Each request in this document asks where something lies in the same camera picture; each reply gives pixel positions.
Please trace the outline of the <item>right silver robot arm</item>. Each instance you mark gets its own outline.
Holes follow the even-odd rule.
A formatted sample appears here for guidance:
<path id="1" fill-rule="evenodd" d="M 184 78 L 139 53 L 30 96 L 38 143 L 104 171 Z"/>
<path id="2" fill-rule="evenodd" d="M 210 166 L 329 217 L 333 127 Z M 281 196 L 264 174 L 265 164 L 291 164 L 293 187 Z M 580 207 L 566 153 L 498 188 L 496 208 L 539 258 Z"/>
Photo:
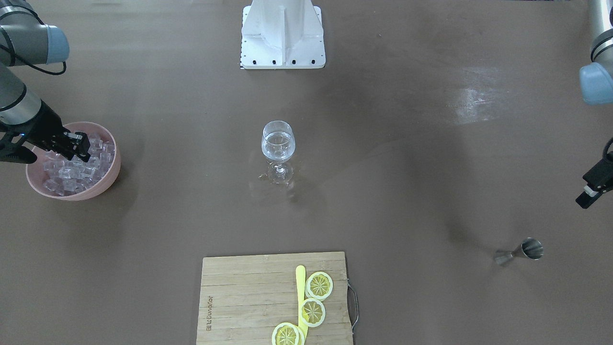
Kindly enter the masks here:
<path id="1" fill-rule="evenodd" d="M 11 72 L 13 66 L 29 66 L 39 72 L 53 72 L 41 65 L 61 63 L 67 70 L 67 37 L 61 28 L 44 23 L 25 0 L 3 0 L 1 12 L 1 160 L 32 164 L 37 156 L 26 142 L 44 151 L 54 151 L 68 160 L 90 159 L 90 142 L 84 132 L 72 132 L 61 118 Z"/>

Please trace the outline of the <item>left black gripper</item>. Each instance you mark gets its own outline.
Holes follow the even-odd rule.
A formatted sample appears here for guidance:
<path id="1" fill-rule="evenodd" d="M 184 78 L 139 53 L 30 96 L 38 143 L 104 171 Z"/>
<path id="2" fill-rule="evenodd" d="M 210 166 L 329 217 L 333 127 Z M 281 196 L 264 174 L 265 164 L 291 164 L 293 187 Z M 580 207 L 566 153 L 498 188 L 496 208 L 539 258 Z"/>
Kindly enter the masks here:
<path id="1" fill-rule="evenodd" d="M 612 159 L 601 159 L 582 177 L 586 182 L 584 191 L 575 199 L 582 209 L 589 209 L 599 198 L 612 190 L 613 162 Z"/>

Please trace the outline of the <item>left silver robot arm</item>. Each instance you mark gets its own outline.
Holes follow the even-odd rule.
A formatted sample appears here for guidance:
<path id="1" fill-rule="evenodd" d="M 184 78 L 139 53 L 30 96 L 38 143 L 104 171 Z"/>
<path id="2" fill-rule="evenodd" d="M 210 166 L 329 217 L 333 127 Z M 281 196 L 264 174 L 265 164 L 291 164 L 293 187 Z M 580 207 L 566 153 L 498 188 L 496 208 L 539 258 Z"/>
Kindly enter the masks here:
<path id="1" fill-rule="evenodd" d="M 588 2 L 590 31 L 590 63 L 579 70 L 582 98 L 589 105 L 613 102 L 613 2 L 590 0 Z M 586 183 L 576 203 L 588 209 L 603 194 L 612 190 L 613 162 L 612 140 L 608 140 L 599 162 L 583 176 Z"/>

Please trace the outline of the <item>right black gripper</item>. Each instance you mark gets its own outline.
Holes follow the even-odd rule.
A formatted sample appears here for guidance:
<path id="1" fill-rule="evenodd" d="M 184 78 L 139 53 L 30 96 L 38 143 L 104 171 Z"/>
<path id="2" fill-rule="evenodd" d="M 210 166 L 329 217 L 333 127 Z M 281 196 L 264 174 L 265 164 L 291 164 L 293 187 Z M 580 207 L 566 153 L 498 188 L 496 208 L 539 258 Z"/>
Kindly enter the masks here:
<path id="1" fill-rule="evenodd" d="M 4 136 L 0 142 L 0 160 L 9 163 L 31 164 L 37 160 L 25 142 L 45 151 L 55 151 L 67 161 L 88 163 L 91 160 L 91 144 L 84 132 L 71 133 L 63 127 L 60 117 L 42 102 L 37 114 L 19 125 L 1 124 Z"/>

